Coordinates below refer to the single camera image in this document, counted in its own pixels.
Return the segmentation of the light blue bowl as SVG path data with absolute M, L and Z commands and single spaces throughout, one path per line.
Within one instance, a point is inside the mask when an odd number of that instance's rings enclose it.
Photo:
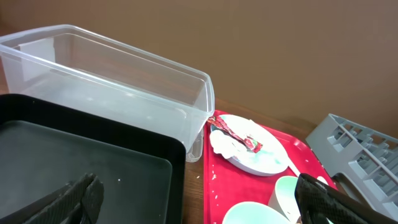
M 240 202 L 225 214 L 222 224 L 290 224 L 273 208 L 258 202 Z

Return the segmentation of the white napkin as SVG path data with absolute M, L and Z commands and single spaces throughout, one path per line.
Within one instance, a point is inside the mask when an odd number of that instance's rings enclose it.
M 221 154 L 225 159 L 238 156 L 247 151 L 247 148 L 242 143 L 220 130 L 213 131 L 210 134 L 210 143 L 214 153 Z

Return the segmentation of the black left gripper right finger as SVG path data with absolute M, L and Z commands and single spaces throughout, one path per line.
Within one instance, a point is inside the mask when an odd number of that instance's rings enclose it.
M 295 200 L 302 224 L 397 224 L 308 174 L 300 174 Z

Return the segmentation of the white plastic spoon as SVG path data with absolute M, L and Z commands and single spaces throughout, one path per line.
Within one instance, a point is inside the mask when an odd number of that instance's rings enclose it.
M 302 172 L 300 169 L 295 165 L 295 162 L 290 158 L 286 158 L 286 161 L 288 163 L 288 167 L 290 170 L 298 177 Z M 299 162 L 299 164 L 304 165 L 304 171 L 309 171 L 309 174 L 312 174 L 313 177 L 315 177 L 317 180 L 320 182 L 328 185 L 328 182 L 322 175 L 316 176 L 315 173 L 317 172 L 317 167 L 312 164 L 312 162 L 308 159 L 305 159 L 304 162 Z

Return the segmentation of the red snack wrapper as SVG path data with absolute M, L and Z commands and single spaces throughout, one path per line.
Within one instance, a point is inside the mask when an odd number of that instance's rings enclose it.
M 254 138 L 246 134 L 239 135 L 236 131 L 233 131 L 220 115 L 211 116 L 210 118 L 208 118 L 207 122 L 212 124 L 216 128 L 227 132 L 229 136 L 242 143 L 244 146 L 246 146 L 250 151 L 254 153 L 258 153 L 263 147 L 263 145 Z

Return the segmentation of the light blue plate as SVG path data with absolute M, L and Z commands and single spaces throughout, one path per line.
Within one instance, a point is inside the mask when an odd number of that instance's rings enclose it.
M 221 117 L 233 131 L 236 131 L 239 135 L 246 134 L 263 145 L 258 153 L 254 153 L 247 148 L 246 152 L 226 159 L 228 162 L 245 172 L 264 177 L 280 174 L 288 168 L 286 161 L 288 155 L 285 148 L 268 130 L 254 121 L 240 116 L 223 114 Z M 216 130 L 220 129 L 211 124 L 210 134 Z

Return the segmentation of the green bowl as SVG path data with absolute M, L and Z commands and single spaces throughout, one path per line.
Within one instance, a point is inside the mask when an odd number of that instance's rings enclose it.
M 300 218 L 299 208 L 295 199 L 297 181 L 298 178 L 293 176 L 279 178 L 267 204 L 291 223 L 296 223 Z

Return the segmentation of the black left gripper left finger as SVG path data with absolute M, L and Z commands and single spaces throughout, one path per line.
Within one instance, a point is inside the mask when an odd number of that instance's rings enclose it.
M 104 200 L 104 185 L 96 174 L 84 174 L 76 181 L 1 218 L 1 223 L 95 224 Z

